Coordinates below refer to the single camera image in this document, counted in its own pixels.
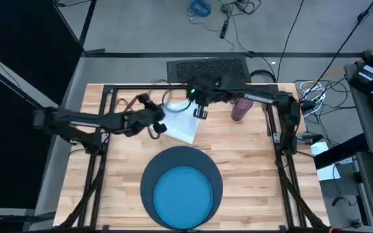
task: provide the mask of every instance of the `black grate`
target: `black grate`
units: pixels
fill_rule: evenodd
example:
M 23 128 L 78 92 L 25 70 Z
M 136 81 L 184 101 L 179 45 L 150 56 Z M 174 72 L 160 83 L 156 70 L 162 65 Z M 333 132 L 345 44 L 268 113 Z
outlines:
M 251 82 L 244 57 L 168 61 L 166 67 L 168 69 L 168 82 L 170 83 L 185 82 L 193 76 L 201 77 L 205 74 L 211 74 L 212 76 L 226 74 Z

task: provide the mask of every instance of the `purple cup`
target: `purple cup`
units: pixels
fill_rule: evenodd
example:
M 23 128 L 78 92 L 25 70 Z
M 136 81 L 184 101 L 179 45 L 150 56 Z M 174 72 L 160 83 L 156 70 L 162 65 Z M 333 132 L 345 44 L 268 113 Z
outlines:
M 248 100 L 246 98 L 239 98 L 235 100 L 234 105 L 232 106 L 231 118 L 235 121 L 241 120 L 252 106 L 252 100 Z

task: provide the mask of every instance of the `blue plate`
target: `blue plate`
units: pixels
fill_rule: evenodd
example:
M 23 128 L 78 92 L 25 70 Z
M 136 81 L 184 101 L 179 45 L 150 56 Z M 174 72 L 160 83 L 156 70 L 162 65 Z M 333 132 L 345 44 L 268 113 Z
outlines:
M 211 211 L 212 188 L 197 169 L 178 166 L 158 180 L 153 202 L 158 216 L 167 225 L 177 229 L 194 228 Z

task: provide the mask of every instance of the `black curtain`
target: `black curtain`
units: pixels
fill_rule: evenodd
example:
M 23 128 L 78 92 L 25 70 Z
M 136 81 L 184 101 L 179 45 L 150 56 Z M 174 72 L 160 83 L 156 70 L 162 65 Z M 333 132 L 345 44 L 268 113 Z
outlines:
M 0 208 L 36 207 L 51 143 L 33 127 L 37 108 L 0 82 Z
M 81 52 L 51 0 L 0 0 L 0 61 L 59 105 Z

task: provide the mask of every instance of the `white cable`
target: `white cable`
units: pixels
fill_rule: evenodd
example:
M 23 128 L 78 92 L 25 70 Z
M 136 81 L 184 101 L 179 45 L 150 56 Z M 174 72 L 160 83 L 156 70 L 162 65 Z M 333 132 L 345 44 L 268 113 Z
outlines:
M 318 95 L 315 96 L 314 98 L 312 98 L 311 101 L 314 101 L 316 104 L 317 103 L 320 103 L 320 104 L 319 104 L 317 109 L 314 109 L 313 111 L 310 111 L 308 114 L 304 115 L 303 118 L 309 116 L 310 114 L 313 114 L 313 113 L 317 112 L 323 106 L 323 101 L 326 98 L 326 93 L 325 93 L 326 89 L 322 86 L 321 83 L 316 83 L 316 85 L 314 87 L 305 88 L 304 86 L 307 83 L 315 83 L 315 81 L 312 80 L 312 81 L 302 82 L 299 85 L 299 90 L 303 92 L 303 96 L 305 96 L 306 93 L 318 92 Z

